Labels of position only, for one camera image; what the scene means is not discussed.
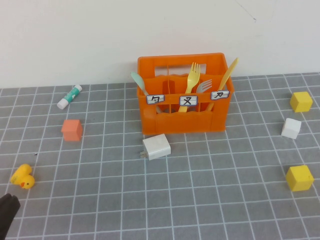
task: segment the mint green spoon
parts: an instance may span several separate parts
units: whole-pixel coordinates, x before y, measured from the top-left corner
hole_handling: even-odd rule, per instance
[[[136,72],[131,72],[131,77],[133,78],[133,80],[136,82],[136,84],[138,84],[139,88],[142,90],[142,92],[144,93],[144,95],[148,96],[149,93],[146,91],[146,87],[145,87],[145,82],[142,79],[142,77],[136,73]],[[158,106],[155,106],[155,110],[158,114],[161,114],[162,111]]]

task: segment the yellow toy duck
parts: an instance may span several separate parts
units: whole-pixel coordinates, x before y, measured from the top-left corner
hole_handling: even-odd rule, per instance
[[[10,182],[20,185],[23,189],[30,189],[35,185],[35,178],[30,175],[32,168],[29,164],[22,164],[12,175]]]

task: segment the utensil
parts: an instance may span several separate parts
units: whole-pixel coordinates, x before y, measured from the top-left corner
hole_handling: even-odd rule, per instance
[[[136,84],[139,86],[139,88],[142,90],[144,95],[148,96],[149,93],[146,91],[145,82],[144,82],[143,78],[136,72],[131,72],[131,77],[136,82]],[[155,110],[158,114],[162,113],[160,107],[158,107],[158,106],[155,106]]]
[[[188,75],[187,79],[187,85],[186,85],[186,90],[185,93],[189,94],[191,93],[192,89],[197,85],[200,79],[200,72],[201,72],[201,67],[197,63],[192,63],[191,69]],[[180,113],[186,113],[188,109],[188,106],[180,106],[179,111]]]
[[[220,82],[220,86],[219,86],[219,88],[218,88],[218,91],[222,90],[222,89],[225,87],[227,80],[230,78],[231,73],[234,71],[236,65],[238,64],[238,61],[239,61],[239,59],[236,58],[236,59],[233,61],[233,63],[231,63],[230,67],[227,69],[227,71],[225,72],[225,74],[224,74],[223,77],[222,77],[222,80],[221,80],[221,82]],[[212,108],[214,107],[214,105],[215,105],[215,103],[214,103],[214,102],[211,102],[211,103],[206,107],[205,110],[206,110],[206,111],[211,111]]]
[[[205,91],[207,91],[211,87],[212,87],[212,79],[209,79],[209,80],[204,81],[198,85],[198,87],[196,88],[196,93],[197,94],[204,93]]]

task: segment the white charger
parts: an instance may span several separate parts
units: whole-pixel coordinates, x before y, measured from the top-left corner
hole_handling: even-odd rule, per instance
[[[158,159],[171,154],[171,147],[164,134],[152,136],[142,140],[144,151],[140,152],[142,158]]]

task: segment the label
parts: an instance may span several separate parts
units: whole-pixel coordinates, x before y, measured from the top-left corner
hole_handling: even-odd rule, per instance
[[[64,99],[69,103],[80,93],[79,89],[74,87],[67,95],[64,96]]]
[[[147,104],[157,104],[165,101],[165,95],[148,95],[146,96]]]
[[[211,100],[226,99],[229,97],[229,93],[228,90],[213,91],[211,92]]]
[[[198,104],[197,96],[181,96],[180,106],[196,106]]]

